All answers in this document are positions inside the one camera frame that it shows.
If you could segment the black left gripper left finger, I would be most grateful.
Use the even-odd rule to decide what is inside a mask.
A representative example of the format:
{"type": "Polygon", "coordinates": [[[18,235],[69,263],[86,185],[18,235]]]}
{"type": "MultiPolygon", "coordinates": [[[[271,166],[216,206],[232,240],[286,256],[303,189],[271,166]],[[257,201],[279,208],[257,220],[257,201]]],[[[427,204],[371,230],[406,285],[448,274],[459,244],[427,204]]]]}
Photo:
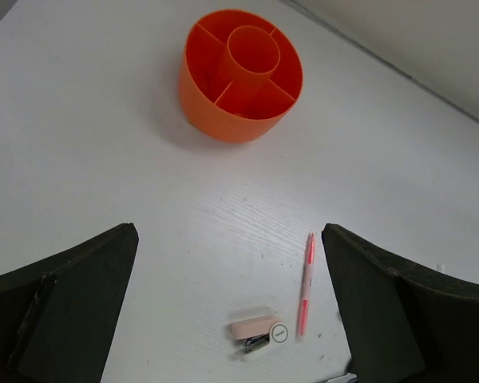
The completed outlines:
{"type": "Polygon", "coordinates": [[[99,382],[136,258],[122,223],[0,275],[0,382],[99,382]]]}

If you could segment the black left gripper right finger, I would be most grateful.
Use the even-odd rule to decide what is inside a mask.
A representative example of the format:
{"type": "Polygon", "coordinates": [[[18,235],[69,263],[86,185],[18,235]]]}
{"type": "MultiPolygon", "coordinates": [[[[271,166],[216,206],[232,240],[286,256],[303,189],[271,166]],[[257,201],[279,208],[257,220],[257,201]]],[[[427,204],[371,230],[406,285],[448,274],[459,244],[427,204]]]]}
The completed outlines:
{"type": "Polygon", "coordinates": [[[479,382],[479,284],[328,223],[322,241],[360,382],[479,382]]]}

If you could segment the pink white pen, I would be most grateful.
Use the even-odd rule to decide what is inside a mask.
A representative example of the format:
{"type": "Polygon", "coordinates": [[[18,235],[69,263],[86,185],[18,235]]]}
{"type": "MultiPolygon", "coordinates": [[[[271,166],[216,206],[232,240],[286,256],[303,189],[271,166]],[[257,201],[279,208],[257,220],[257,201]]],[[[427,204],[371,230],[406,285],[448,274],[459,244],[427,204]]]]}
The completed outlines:
{"type": "Polygon", "coordinates": [[[307,239],[307,247],[303,264],[303,278],[300,291],[298,321],[296,328],[296,340],[298,342],[303,341],[307,330],[314,261],[315,234],[310,233],[307,239]]]}

